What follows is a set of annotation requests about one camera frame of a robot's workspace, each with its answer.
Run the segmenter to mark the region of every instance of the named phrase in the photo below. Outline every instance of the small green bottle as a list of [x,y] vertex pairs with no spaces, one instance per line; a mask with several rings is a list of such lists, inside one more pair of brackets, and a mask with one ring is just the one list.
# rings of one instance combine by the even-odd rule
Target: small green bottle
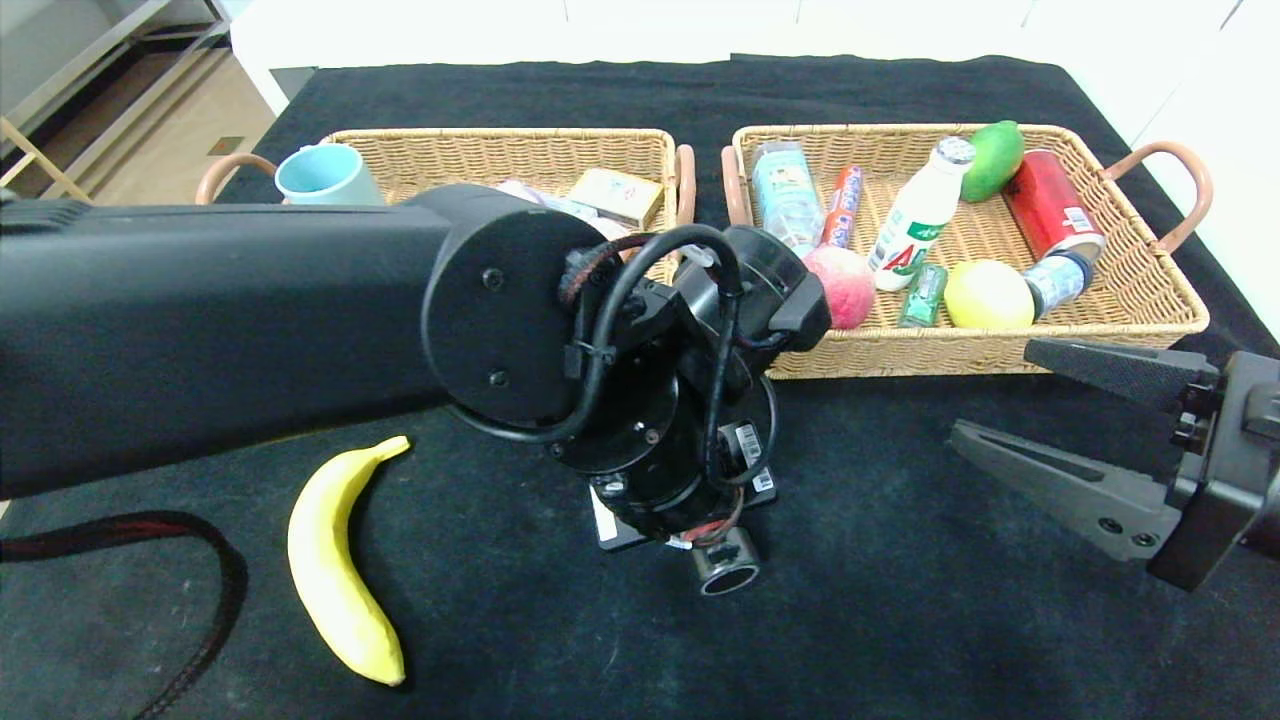
[[911,278],[911,286],[897,316],[900,328],[932,328],[938,319],[938,304],[947,287],[947,270],[942,265],[925,263]]

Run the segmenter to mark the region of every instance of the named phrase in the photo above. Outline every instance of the green lime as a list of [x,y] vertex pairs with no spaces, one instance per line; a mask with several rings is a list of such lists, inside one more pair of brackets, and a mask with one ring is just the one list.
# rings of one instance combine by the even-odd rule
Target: green lime
[[1009,178],[1014,177],[1023,164],[1023,151],[1027,143],[1014,120],[1000,120],[973,133],[969,138],[977,150],[973,167],[964,174],[960,184],[960,199],[966,202],[982,202],[1000,192]]

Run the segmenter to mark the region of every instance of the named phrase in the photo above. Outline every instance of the basket handle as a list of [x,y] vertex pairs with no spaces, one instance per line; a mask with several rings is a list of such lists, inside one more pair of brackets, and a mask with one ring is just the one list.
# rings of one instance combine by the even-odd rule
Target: basket handle
[[1192,182],[1196,183],[1196,204],[1192,205],[1192,211],[1187,214],[1187,218],[1181,223],[1178,223],[1178,227],[1160,238],[1160,246],[1172,252],[1187,240],[1187,236],[1196,231],[1196,225],[1208,213],[1208,206],[1213,204],[1213,181],[1208,177],[1208,168],[1204,167],[1199,156],[1192,152],[1189,147],[1166,140],[1143,145],[1115,165],[1103,170],[1102,176],[1112,181],[1119,179],[1152,152],[1169,152],[1174,158],[1178,158],[1183,167],[1187,168],[1187,172],[1190,173]]
[[680,184],[676,190],[676,224],[687,225],[694,222],[694,201],[698,199],[698,179],[694,177],[694,147],[676,147],[676,174]]
[[253,165],[269,176],[275,176],[275,165],[266,158],[253,155],[252,152],[232,152],[205,170],[205,176],[200,178],[200,184],[196,186],[196,205],[209,205],[212,202],[218,191],[221,190],[223,183],[227,182],[227,177],[241,165]]
[[755,224],[751,222],[751,204],[746,199],[742,168],[737,164],[737,152],[730,145],[721,150],[721,174],[724,177],[724,202],[728,205],[730,224]]

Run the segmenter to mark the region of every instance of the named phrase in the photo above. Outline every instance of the soda can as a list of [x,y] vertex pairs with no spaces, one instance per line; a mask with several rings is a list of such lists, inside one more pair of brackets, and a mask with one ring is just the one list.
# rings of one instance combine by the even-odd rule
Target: soda can
[[911,286],[902,301],[902,313],[897,316],[900,328],[932,328],[938,320],[938,304],[942,291],[947,287],[947,270],[942,265],[925,263],[911,278]]
[[827,213],[827,224],[822,228],[822,242],[829,242],[836,247],[849,247],[849,241],[854,237],[854,218],[858,215],[858,204],[863,196],[863,169],[858,165],[849,165],[840,173],[836,182],[836,195],[831,199],[831,211]]
[[1060,250],[1023,273],[1036,304],[1036,319],[1080,296],[1093,282],[1093,264],[1079,252]]
[[1023,164],[1005,184],[1004,196],[1037,260],[1059,250],[1073,250],[1089,263],[1102,255],[1107,240],[1052,151],[1032,150],[1023,155]]

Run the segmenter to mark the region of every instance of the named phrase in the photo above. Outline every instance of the barcode label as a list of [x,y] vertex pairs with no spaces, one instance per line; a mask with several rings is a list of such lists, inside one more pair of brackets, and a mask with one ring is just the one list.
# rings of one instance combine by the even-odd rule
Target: barcode label
[[750,465],[760,457],[760,438],[755,437],[755,428],[751,425],[742,425],[733,430],[737,434],[737,442],[742,446],[742,456],[746,457],[746,464]]
[[1093,223],[1080,208],[1064,208],[1062,213],[1066,215],[1066,224],[1071,225],[1075,232],[1093,232]]
[[751,484],[755,486],[755,492],[773,489],[773,475],[771,475],[768,470],[764,470],[756,475],[754,480],[751,480]]
[[[742,425],[733,430],[733,433],[737,436],[739,445],[742,446],[742,457],[746,459],[746,464],[751,465],[759,460],[764,450],[760,447],[760,437],[755,434],[755,428]],[[769,469],[760,470],[760,474],[751,480],[751,486],[755,488],[755,492],[773,489],[773,475],[769,474]]]

